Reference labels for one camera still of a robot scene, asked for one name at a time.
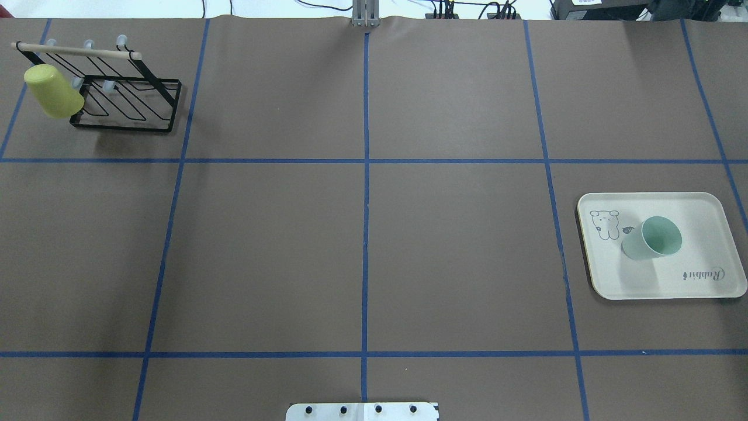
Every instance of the mint cup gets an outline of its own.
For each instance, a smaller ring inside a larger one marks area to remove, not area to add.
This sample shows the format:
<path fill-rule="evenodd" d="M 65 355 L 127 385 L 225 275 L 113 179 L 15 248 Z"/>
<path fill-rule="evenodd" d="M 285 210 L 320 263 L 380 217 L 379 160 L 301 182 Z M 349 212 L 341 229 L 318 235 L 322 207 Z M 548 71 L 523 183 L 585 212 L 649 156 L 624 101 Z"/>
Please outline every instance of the mint cup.
<path fill-rule="evenodd" d="M 621 243 L 623 253 L 633 260 L 665 257 L 675 254 L 683 245 L 681 230 L 670 219 L 652 216 Z"/>

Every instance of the light green cup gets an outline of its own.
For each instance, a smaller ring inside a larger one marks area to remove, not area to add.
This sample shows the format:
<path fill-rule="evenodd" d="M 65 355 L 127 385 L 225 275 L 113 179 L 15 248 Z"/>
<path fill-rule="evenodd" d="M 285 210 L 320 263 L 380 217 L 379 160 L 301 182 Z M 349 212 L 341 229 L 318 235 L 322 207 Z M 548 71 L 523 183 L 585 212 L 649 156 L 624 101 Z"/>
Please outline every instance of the light green cup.
<path fill-rule="evenodd" d="M 652 216 L 621 243 L 623 253 L 633 260 L 646 260 L 673 255 L 681 249 L 683 237 L 670 219 Z"/>
<path fill-rule="evenodd" d="M 37 64 L 29 68 L 23 74 L 23 80 L 49 117 L 70 117 L 85 104 L 83 96 L 50 64 Z"/>

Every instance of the rectangular tray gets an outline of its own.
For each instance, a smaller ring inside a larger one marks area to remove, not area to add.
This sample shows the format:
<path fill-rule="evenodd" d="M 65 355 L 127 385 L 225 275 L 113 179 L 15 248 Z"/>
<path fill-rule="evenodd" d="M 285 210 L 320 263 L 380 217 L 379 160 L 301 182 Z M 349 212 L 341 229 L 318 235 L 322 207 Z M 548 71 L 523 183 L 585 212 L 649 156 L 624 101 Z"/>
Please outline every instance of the rectangular tray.
<path fill-rule="evenodd" d="M 650 216 L 672 220 L 683 246 L 667 257 L 632 260 L 621 242 Z M 592 287 L 603 298 L 727 298 L 748 288 L 725 211 L 709 193 L 588 193 L 577 218 Z"/>

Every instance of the table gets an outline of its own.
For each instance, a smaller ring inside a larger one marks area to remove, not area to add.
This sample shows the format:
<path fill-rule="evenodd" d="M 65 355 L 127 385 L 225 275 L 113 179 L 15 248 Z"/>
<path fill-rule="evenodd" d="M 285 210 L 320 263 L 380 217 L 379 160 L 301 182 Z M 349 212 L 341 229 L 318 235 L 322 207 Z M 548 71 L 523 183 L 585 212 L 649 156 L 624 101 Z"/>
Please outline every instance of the table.
<path fill-rule="evenodd" d="M 0 25 L 3 45 L 121 33 L 183 82 L 172 133 L 41 118 L 0 52 L 9 420 L 416 399 L 443 420 L 744 419 L 746 298 L 599 297 L 574 209 L 706 191 L 745 264 L 748 47 L 723 40 L 748 26 Z"/>

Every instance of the cartoon drawing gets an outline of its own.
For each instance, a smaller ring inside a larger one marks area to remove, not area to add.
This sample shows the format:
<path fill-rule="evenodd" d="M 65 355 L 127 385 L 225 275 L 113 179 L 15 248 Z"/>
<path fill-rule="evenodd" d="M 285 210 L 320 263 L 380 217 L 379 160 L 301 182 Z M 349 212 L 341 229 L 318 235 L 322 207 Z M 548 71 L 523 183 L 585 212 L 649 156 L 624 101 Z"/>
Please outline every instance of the cartoon drawing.
<path fill-rule="evenodd" d="M 592 215 L 592 223 L 601 239 L 618 240 L 621 233 L 618 231 L 617 210 L 593 210 L 589 214 Z"/>

